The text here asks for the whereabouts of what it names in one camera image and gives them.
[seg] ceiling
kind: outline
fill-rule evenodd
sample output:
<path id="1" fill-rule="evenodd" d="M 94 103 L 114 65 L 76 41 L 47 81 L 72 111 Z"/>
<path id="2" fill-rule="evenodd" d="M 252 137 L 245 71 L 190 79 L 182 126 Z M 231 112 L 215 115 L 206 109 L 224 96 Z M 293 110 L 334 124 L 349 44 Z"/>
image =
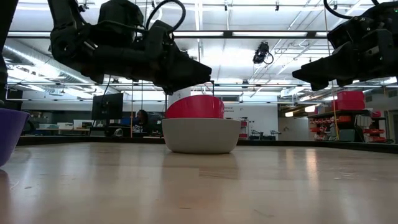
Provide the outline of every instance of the ceiling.
<path id="1" fill-rule="evenodd" d="M 83 17 L 92 24 L 96 24 L 99 8 L 104 0 L 88 0 L 89 10 Z M 151 1 L 132 1 L 139 5 L 147 15 L 152 9 Z M 181 0 L 187 8 L 187 16 L 179 30 L 326 30 L 325 15 L 322 0 L 279 0 L 279 10 L 275 10 L 275 0 Z M 341 14 L 358 15 L 373 6 L 371 0 L 338 0 L 337 11 Z M 166 4 L 162 8 L 161 20 L 173 25 L 180 17 L 180 9 L 174 3 Z M 326 12 L 328 29 L 343 22 L 329 12 Z M 12 22 L 11 31 L 51 31 L 52 18 L 45 0 L 20 0 Z M 254 66 L 252 57 L 254 51 L 262 41 L 268 41 L 271 53 L 274 55 L 272 65 Z M 12 39 L 13 45 L 22 44 L 21 51 L 33 57 L 51 59 L 48 39 Z M 292 77 L 292 72 L 301 65 L 329 55 L 327 40 L 305 39 L 176 39 L 180 49 L 187 50 L 190 56 L 199 57 L 200 62 L 213 69 L 211 79 L 216 83 L 280 83 L 305 84 Z M 71 71 L 67 75 L 81 77 Z M 112 87 L 113 90 L 128 90 L 129 87 Z M 278 92 L 283 88 L 249 88 L 246 91 Z M 300 91 L 304 95 L 316 95 L 307 89 Z"/>

